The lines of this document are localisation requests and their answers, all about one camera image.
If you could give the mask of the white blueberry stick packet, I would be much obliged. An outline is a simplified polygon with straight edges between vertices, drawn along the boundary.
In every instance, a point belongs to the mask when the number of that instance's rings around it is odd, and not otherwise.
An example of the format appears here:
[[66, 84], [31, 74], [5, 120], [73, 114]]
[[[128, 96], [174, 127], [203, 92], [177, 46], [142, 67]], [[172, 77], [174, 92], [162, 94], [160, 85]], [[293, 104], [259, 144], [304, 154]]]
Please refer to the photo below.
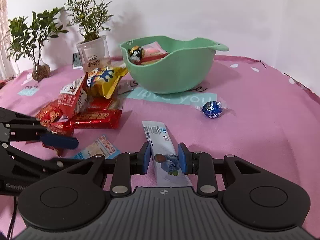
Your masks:
[[167, 127], [162, 122], [142, 122], [146, 140], [151, 146], [152, 162], [158, 187], [191, 186], [189, 178], [182, 173]]

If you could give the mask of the small red candy packet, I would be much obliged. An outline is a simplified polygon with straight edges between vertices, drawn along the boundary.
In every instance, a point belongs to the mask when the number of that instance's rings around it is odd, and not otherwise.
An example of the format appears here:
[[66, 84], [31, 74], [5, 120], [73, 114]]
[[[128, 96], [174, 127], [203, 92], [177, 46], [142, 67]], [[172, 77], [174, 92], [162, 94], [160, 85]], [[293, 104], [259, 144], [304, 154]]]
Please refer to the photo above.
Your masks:
[[39, 119], [40, 124], [49, 128], [54, 134], [71, 137], [74, 129], [68, 121], [59, 122], [63, 116], [63, 111], [59, 108], [57, 102], [58, 100], [54, 100], [47, 103], [35, 115], [35, 118]]

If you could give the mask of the light blue white sachet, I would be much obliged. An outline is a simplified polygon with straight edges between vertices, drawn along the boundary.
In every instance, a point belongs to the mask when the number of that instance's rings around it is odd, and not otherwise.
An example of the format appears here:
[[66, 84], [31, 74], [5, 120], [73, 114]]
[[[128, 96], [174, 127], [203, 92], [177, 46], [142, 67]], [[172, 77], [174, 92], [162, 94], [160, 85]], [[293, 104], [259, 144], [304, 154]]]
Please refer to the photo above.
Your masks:
[[72, 159], [88, 159], [94, 155], [103, 155], [105, 159], [113, 159], [120, 154], [118, 150], [105, 135], [100, 136], [93, 143], [81, 150]]

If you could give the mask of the red white snack bag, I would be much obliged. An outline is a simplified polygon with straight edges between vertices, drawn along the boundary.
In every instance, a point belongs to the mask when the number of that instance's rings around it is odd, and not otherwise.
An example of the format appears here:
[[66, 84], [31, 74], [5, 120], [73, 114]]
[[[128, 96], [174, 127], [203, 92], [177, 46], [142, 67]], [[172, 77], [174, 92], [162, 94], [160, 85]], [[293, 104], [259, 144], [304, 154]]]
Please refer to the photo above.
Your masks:
[[57, 105], [67, 118], [78, 114], [87, 102], [87, 74], [61, 88]]

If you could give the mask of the long red candy bar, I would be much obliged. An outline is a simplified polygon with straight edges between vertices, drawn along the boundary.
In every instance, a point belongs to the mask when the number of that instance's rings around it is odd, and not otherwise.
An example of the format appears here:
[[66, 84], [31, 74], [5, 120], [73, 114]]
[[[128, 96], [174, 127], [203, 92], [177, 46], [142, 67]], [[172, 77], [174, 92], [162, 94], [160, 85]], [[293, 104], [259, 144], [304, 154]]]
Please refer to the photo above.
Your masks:
[[121, 114], [120, 109], [84, 112], [73, 116], [71, 124], [74, 129], [116, 129], [119, 126]]

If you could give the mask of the red transparent cracker pack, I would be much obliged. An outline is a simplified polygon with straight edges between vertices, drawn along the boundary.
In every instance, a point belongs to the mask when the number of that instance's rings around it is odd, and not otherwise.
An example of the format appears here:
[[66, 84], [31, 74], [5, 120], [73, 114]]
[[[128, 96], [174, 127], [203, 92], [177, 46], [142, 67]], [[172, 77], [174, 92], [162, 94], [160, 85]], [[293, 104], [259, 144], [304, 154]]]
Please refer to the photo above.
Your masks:
[[87, 111], [105, 111], [112, 109], [122, 109], [122, 101], [119, 98], [92, 98], [91, 100], [89, 100], [85, 108], [85, 110]]

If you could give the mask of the yellow cartoon snack bag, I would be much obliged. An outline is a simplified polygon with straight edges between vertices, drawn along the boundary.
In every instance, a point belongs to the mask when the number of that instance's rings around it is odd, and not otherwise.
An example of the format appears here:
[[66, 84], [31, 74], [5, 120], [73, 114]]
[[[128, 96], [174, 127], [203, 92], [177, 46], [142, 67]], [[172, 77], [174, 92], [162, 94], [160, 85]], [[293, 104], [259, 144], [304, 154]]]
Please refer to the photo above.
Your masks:
[[126, 67], [95, 68], [88, 73], [87, 88], [90, 96], [112, 98], [119, 81], [128, 73]]

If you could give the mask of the blue foil chocolate ball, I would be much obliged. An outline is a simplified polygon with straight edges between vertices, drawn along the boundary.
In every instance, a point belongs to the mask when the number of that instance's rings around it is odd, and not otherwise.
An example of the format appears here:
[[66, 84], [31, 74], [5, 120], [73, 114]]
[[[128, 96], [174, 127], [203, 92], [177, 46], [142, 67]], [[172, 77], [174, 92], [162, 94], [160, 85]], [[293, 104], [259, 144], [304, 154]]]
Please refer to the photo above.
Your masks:
[[195, 108], [211, 119], [217, 119], [229, 110], [228, 105], [223, 100], [208, 101], [201, 106], [195, 106]]

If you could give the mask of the white digital clock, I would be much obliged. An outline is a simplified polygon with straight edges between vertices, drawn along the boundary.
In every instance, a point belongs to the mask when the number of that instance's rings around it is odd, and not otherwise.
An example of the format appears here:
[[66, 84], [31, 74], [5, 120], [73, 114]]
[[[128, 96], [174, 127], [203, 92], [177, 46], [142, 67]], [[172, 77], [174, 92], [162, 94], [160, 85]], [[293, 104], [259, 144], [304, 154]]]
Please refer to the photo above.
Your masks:
[[73, 69], [82, 69], [82, 62], [80, 59], [80, 54], [78, 52], [73, 53]]

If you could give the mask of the green plastic bowl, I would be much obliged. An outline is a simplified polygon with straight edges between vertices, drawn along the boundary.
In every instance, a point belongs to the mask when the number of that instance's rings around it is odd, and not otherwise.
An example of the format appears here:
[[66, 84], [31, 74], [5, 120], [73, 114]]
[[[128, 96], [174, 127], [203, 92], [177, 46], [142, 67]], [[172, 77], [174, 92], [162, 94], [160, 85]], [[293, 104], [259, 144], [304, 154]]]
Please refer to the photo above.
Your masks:
[[[137, 65], [129, 60], [128, 50], [157, 42], [168, 55], [159, 61]], [[229, 51], [221, 42], [197, 37], [189, 41], [167, 36], [149, 36], [120, 44], [124, 63], [131, 77], [144, 89], [156, 94], [184, 92], [199, 85], [209, 73], [217, 51]]]

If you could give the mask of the leafy plant in glass vase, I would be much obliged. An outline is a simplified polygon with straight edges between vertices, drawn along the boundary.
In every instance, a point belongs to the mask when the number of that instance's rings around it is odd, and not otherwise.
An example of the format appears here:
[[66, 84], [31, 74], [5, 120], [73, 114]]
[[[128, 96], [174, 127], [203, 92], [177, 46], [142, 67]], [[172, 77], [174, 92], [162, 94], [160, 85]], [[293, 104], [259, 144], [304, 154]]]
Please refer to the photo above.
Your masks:
[[18, 61], [21, 57], [28, 58], [33, 64], [32, 78], [40, 82], [50, 77], [50, 67], [42, 62], [41, 51], [44, 43], [68, 33], [65, 26], [57, 21], [60, 8], [40, 13], [33, 12], [31, 24], [27, 18], [18, 16], [8, 20], [10, 37], [7, 59]]

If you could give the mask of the black gold chocolate ball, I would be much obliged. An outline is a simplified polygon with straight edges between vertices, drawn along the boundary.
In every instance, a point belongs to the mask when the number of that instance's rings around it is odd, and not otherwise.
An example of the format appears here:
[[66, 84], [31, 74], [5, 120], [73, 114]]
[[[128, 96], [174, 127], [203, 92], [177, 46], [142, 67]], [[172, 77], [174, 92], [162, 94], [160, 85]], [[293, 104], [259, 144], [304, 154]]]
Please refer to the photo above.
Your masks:
[[129, 60], [134, 64], [140, 64], [142, 59], [144, 58], [145, 50], [143, 47], [134, 46], [128, 50]]

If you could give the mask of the pink snack packet in bowl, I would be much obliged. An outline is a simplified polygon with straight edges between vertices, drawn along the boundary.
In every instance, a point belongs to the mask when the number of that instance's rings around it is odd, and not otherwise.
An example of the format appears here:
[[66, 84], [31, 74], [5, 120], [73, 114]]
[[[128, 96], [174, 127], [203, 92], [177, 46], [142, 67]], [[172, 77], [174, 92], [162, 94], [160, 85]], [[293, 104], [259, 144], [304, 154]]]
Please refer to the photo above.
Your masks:
[[153, 42], [142, 46], [144, 55], [141, 60], [142, 63], [160, 60], [168, 55], [168, 52], [161, 48], [158, 42]]

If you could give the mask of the feathery plant in white pot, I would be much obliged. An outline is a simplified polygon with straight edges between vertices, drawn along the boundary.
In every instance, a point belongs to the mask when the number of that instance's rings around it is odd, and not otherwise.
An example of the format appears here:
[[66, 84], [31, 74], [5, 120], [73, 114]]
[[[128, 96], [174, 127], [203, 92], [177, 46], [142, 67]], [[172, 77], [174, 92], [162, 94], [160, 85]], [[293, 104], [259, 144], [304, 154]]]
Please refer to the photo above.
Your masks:
[[105, 0], [67, 0], [65, 3], [71, 24], [79, 27], [84, 38], [76, 45], [84, 72], [111, 64], [106, 36], [100, 35], [110, 30], [107, 22], [113, 15], [108, 12], [109, 4]]

